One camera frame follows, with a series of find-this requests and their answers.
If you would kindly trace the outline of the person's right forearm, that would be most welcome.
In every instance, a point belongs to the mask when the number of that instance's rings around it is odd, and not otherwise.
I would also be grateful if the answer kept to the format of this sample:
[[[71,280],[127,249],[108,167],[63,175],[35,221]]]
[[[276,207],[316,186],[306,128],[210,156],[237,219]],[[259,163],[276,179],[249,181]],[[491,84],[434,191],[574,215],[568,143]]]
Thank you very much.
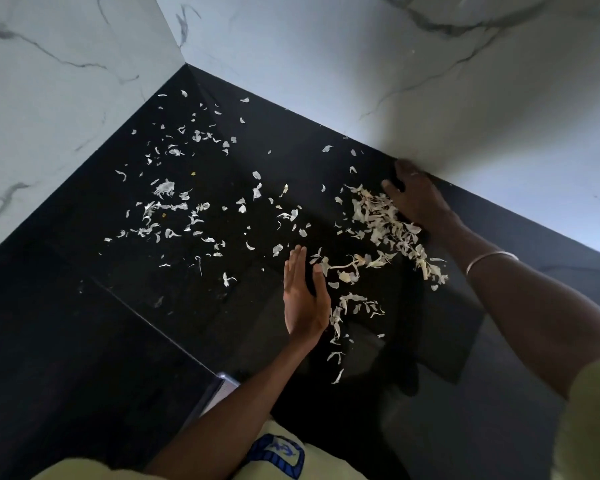
[[[567,398],[577,375],[600,361],[600,306],[524,264],[458,219],[457,225],[430,233],[465,272],[520,361]]]

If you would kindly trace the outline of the pile of white vegetable peels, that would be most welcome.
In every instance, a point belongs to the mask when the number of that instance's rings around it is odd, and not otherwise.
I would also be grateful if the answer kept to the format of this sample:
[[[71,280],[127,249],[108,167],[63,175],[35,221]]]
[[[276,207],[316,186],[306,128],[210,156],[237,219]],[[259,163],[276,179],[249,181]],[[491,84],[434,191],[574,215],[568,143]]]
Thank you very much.
[[[353,151],[351,165],[321,172],[321,206],[330,212],[333,230],[325,230],[320,249],[308,260],[320,265],[331,297],[328,331],[312,354],[312,374],[325,384],[343,387],[359,374],[394,379],[407,393],[417,389],[422,336],[430,313],[429,291],[444,285],[440,260],[427,256],[429,235],[401,215],[396,204]],[[363,372],[353,369],[353,353],[362,353],[363,334],[376,356]]]

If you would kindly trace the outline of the person's right hand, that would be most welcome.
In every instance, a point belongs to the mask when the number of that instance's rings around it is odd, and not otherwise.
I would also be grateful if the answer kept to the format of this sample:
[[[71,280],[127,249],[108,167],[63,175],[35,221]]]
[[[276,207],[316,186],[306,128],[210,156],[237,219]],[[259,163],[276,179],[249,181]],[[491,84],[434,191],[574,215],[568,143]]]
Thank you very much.
[[[440,232],[459,219],[425,172],[407,160],[396,160],[394,170],[402,183],[403,202],[393,202],[400,213],[431,233]]]

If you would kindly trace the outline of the scattered small white peel bits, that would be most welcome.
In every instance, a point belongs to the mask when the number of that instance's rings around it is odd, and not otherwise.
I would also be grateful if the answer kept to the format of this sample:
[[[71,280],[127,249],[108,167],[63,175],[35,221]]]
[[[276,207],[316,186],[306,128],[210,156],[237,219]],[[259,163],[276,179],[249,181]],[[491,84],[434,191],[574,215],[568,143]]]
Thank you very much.
[[[264,98],[222,88],[165,88],[125,134],[131,153],[109,168],[97,210],[93,275],[121,295],[223,289],[253,262],[279,265],[295,245],[320,247],[319,222],[285,162],[307,120]]]

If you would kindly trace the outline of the person's left forearm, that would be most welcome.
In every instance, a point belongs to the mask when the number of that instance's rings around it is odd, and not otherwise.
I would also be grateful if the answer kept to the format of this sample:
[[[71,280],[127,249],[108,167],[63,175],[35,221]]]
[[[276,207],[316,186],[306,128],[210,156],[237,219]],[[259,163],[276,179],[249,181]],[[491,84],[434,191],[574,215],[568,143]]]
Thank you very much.
[[[320,333],[294,333],[263,370],[179,432],[145,468],[166,480],[226,480],[240,465]]]

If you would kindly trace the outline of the pale yellow shirt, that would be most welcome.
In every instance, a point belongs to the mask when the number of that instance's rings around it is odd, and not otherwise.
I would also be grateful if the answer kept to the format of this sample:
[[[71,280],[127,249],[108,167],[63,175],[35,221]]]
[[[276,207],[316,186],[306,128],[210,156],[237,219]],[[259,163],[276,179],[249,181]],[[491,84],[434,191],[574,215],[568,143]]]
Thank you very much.
[[[31,480],[368,480],[274,420],[255,421],[227,397],[152,460],[145,472],[69,458]],[[555,436],[550,480],[600,480],[600,359],[577,373]]]

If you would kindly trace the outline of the person's left hand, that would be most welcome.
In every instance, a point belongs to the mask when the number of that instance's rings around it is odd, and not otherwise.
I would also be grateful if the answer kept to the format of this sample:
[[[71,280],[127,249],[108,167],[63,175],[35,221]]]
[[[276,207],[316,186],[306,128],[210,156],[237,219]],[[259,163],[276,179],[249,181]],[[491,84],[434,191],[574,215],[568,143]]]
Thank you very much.
[[[283,302],[285,324],[292,343],[310,351],[329,324],[331,307],[318,307],[314,291],[306,279],[307,249],[296,245],[289,253],[283,274]]]

